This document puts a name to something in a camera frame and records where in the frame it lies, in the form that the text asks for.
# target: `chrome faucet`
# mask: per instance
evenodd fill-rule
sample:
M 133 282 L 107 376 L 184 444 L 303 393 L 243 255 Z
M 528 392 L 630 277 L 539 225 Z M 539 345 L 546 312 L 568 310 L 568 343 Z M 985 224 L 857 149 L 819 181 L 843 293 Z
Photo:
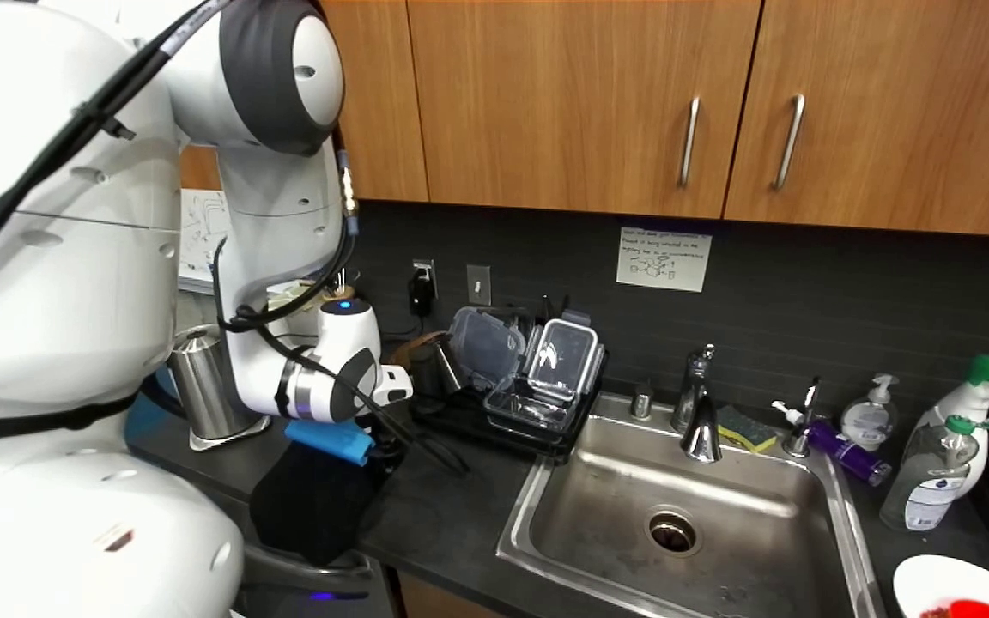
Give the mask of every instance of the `chrome faucet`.
M 705 343 L 688 369 L 672 408 L 672 429 L 680 431 L 680 451 L 701 464 L 721 459 L 721 431 L 716 421 L 716 400 L 708 393 L 708 364 L 716 358 L 716 343 Z

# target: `metal handle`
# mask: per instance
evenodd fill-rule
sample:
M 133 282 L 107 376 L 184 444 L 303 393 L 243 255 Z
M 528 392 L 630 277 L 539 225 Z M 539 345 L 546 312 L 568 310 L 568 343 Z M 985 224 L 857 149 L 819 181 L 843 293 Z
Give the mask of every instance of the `metal handle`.
M 701 96 L 692 98 L 688 145 L 680 149 L 676 186 L 692 186 L 694 175 L 697 121 L 701 121 Z
M 795 128 L 790 128 L 790 136 L 786 136 L 786 145 L 783 145 L 779 168 L 776 168 L 776 181 L 774 181 L 776 192 L 783 189 L 783 181 L 790 181 L 790 168 L 795 168 L 795 151 L 798 151 L 805 111 L 807 111 L 807 96 L 798 94 L 798 96 L 795 96 Z

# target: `dish soap bottle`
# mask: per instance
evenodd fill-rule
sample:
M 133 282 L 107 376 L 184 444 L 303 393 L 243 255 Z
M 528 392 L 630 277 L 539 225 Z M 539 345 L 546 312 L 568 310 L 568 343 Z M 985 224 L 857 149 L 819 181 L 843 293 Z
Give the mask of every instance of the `dish soap bottle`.
M 918 426 L 901 474 L 879 506 L 879 521 L 907 533 L 937 529 L 960 496 L 950 484 L 968 476 L 979 455 L 972 431 L 976 421 L 965 416 L 949 416 L 940 426 Z
M 968 474 L 950 480 L 955 496 L 962 496 L 979 484 L 985 471 L 985 455 L 989 455 L 989 352 L 976 358 L 968 381 L 949 392 L 932 413 L 925 413 L 918 419 L 918 429 L 946 426 L 946 419 L 950 416 L 965 416 L 968 421 L 976 421 L 972 438 L 979 444 L 979 454 L 972 455 Z
M 807 444 L 823 451 L 831 459 L 837 459 L 843 471 L 867 480 L 868 488 L 879 488 L 893 474 L 885 459 L 851 444 L 831 426 L 831 419 L 811 419 Z
M 893 373 L 876 373 L 868 398 L 850 404 L 843 416 L 843 431 L 868 454 L 876 454 L 879 444 L 898 429 L 898 413 L 893 413 L 893 393 L 889 393 L 893 385 L 898 385 Z

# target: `wooden cabinet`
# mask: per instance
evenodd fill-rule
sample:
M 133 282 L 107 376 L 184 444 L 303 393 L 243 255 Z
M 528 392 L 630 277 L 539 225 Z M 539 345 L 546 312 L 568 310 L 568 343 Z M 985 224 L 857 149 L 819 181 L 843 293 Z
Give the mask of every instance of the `wooden cabinet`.
M 759 0 L 409 0 L 428 199 L 721 215 L 756 16 Z
M 989 0 L 325 14 L 368 199 L 989 234 Z
M 178 186 L 184 189 L 205 189 L 205 192 L 219 192 L 219 157 L 217 149 L 202 149 L 202 145 L 185 145 L 178 151 Z
M 399 594 L 406 618 L 497 618 L 496 612 L 409 573 L 399 573 Z
M 728 221 L 989 234 L 989 0 L 765 0 Z
M 324 0 L 347 72 L 345 149 L 362 199 L 426 201 L 406 0 Z

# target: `spray bottle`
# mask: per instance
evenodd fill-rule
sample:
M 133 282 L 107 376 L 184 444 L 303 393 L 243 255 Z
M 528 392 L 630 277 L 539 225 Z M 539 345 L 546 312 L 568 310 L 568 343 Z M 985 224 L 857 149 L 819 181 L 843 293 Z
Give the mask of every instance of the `spray bottle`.
M 949 392 L 932 413 L 925 413 L 918 426 L 946 426 L 949 416 L 965 416 L 976 421 L 972 438 L 979 444 L 968 476 L 955 484 L 955 496 L 962 496 L 979 484 L 989 455 L 989 352 L 979 352 L 968 381 Z
M 933 529 L 949 506 L 979 484 L 985 455 L 989 352 L 976 358 L 965 385 L 918 419 L 882 521 L 907 521 L 910 533 Z

